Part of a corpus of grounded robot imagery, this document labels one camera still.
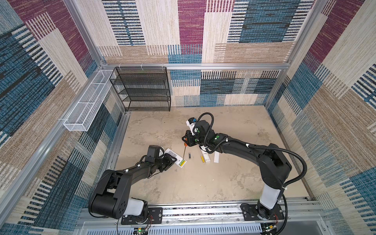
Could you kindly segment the green batteries in remote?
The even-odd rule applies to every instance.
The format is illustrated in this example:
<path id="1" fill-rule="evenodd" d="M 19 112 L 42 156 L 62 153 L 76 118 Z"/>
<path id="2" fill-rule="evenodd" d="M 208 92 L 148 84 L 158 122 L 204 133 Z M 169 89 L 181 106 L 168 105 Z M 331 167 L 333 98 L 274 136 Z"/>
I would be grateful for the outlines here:
<path id="1" fill-rule="evenodd" d="M 183 160 L 178 164 L 179 167 L 182 168 L 182 167 L 186 164 L 186 162 L 187 162 L 187 161 L 183 159 Z"/>

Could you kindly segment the white remote with grey screen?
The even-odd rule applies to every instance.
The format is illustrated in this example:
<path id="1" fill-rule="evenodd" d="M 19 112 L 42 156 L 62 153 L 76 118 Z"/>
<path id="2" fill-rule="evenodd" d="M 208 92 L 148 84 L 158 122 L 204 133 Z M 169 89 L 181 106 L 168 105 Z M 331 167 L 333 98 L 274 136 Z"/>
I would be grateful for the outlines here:
<path id="1" fill-rule="evenodd" d="M 167 149 L 165 151 L 165 153 L 169 154 L 171 156 L 171 158 L 173 159 L 173 162 L 179 166 L 180 168 L 183 168 L 184 165 L 186 164 L 186 160 L 183 159 L 180 155 L 178 155 L 177 153 L 175 153 L 174 151 L 172 151 L 171 149 Z"/>

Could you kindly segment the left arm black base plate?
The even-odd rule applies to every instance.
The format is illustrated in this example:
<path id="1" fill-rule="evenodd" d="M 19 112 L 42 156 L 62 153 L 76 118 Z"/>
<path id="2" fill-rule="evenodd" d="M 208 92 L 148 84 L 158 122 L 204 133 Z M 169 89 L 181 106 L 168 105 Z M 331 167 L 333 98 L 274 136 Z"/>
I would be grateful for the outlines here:
<path id="1" fill-rule="evenodd" d="M 162 207 L 151 207 L 140 215 L 127 215 L 121 218 L 121 225 L 147 225 L 161 224 L 163 216 Z"/>

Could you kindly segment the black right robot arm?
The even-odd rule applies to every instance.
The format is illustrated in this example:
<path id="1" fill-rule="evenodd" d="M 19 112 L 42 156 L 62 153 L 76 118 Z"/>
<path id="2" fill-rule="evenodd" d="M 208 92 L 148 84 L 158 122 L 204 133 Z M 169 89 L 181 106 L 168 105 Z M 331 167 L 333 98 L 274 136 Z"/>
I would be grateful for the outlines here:
<path id="1" fill-rule="evenodd" d="M 182 140 L 189 147 L 198 145 L 208 154 L 232 154 L 258 165 L 264 188 L 256 212 L 260 219 L 269 219 L 273 216 L 292 170 L 280 148 L 275 144 L 253 145 L 223 133 L 215 133 L 207 121 L 198 121 L 194 117 L 188 119 L 186 124 L 189 130 Z"/>

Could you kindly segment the aluminium front rail frame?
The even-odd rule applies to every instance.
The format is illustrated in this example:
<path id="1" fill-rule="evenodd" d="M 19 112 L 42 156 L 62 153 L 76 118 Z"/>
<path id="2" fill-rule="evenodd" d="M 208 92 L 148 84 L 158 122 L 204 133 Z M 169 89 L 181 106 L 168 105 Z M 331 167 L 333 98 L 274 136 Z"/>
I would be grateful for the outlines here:
<path id="1" fill-rule="evenodd" d="M 152 224 L 151 235 L 257 235 L 261 222 L 245 221 L 242 201 L 161 204 L 160 224 Z M 333 235 L 334 229 L 317 201 L 287 199 L 287 225 L 283 235 Z M 131 235 L 135 225 L 121 225 L 115 219 L 93 218 L 82 210 L 75 235 Z"/>

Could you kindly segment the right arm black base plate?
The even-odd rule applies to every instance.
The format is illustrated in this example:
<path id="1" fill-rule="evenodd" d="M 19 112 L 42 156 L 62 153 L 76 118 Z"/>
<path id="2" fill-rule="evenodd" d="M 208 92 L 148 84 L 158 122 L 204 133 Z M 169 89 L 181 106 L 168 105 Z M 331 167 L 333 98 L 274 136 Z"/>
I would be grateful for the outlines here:
<path id="1" fill-rule="evenodd" d="M 242 215 L 245 221 L 262 221 L 262 220 L 284 220 L 285 214 L 280 206 L 276 204 L 274 208 L 268 209 L 262 204 L 240 205 Z"/>

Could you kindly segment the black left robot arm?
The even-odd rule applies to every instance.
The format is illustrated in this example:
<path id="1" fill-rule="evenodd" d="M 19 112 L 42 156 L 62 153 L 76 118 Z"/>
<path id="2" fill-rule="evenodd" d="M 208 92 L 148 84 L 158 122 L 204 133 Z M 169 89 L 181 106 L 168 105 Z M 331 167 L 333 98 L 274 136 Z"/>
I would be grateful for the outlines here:
<path id="1" fill-rule="evenodd" d="M 148 202 L 130 197 L 131 186 L 156 173 L 168 170 L 178 161 L 160 146 L 150 145 L 147 154 L 132 167 L 105 170 L 90 196 L 88 212 L 96 218 L 130 218 L 136 223 L 150 219 Z"/>

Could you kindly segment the orange handled screwdriver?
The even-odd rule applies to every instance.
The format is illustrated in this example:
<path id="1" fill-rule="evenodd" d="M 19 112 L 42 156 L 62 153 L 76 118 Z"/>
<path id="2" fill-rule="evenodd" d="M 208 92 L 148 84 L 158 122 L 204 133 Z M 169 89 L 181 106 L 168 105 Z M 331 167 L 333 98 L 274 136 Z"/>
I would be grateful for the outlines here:
<path id="1" fill-rule="evenodd" d="M 186 153 L 187 144 L 184 143 L 184 146 L 185 146 L 185 148 L 184 148 L 184 153 L 183 153 L 183 159 L 185 158 L 185 153 Z"/>

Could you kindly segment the white battery cover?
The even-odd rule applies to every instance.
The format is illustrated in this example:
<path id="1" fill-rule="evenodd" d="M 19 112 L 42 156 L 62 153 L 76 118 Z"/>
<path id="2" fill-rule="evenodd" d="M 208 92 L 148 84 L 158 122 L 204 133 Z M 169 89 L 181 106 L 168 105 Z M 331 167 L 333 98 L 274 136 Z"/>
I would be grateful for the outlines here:
<path id="1" fill-rule="evenodd" d="M 214 152 L 214 163 L 219 163 L 219 156 L 220 156 L 220 153 L 215 151 Z"/>

